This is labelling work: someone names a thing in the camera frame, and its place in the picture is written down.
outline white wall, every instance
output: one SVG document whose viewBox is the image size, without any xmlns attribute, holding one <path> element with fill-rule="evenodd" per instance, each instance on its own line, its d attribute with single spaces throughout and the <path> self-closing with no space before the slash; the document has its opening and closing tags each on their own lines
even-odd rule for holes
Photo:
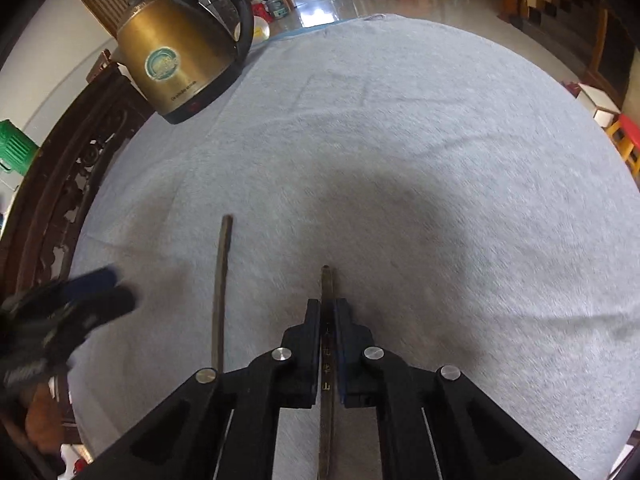
<svg viewBox="0 0 640 480">
<path fill-rule="evenodd" d="M 115 42 L 80 0 L 47 0 L 0 70 L 0 120 L 40 145 L 86 86 L 85 76 Z M 22 177 L 0 171 L 0 212 Z"/>
</svg>

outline cardboard box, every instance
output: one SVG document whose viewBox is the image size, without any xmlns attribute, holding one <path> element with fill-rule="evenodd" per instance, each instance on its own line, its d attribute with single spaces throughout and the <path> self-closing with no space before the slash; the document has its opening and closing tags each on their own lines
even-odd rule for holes
<svg viewBox="0 0 640 480">
<path fill-rule="evenodd" d="M 620 113 L 620 108 L 602 90 L 583 83 L 578 84 L 578 86 L 580 87 L 580 93 L 577 101 L 587 109 L 589 115 L 601 127 L 609 128 Z"/>
</svg>

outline metal rod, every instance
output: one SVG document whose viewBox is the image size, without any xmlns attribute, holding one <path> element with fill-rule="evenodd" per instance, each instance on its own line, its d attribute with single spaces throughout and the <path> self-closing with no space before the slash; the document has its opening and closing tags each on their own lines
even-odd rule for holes
<svg viewBox="0 0 640 480">
<path fill-rule="evenodd" d="M 220 373 L 223 372 L 224 365 L 226 269 L 229 249 L 231 248 L 231 231 L 233 223 L 233 216 L 224 215 L 222 217 L 220 238 L 218 239 L 216 275 L 213 283 L 211 365 Z"/>
<path fill-rule="evenodd" d="M 334 435 L 335 319 L 334 279 L 331 267 L 323 266 L 320 278 L 320 446 L 318 480 L 328 480 Z"/>
</svg>

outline kettle base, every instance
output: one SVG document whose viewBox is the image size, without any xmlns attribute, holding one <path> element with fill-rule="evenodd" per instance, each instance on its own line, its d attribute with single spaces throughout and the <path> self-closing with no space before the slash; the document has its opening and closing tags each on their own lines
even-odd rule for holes
<svg viewBox="0 0 640 480">
<path fill-rule="evenodd" d="M 203 87 L 187 102 L 178 106 L 175 110 L 163 115 L 169 124 L 179 124 L 193 117 L 199 111 L 204 110 L 213 101 L 219 98 L 242 73 L 242 65 L 233 62 L 225 71 L 211 83 Z"/>
</svg>

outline kettle logo sticker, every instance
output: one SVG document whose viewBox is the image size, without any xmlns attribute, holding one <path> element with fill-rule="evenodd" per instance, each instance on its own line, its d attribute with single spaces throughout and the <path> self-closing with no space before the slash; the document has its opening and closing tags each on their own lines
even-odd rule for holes
<svg viewBox="0 0 640 480">
<path fill-rule="evenodd" d="M 156 81 L 169 79 L 179 66 L 180 59 L 177 52 L 167 46 L 154 50 L 145 61 L 146 74 Z"/>
</svg>

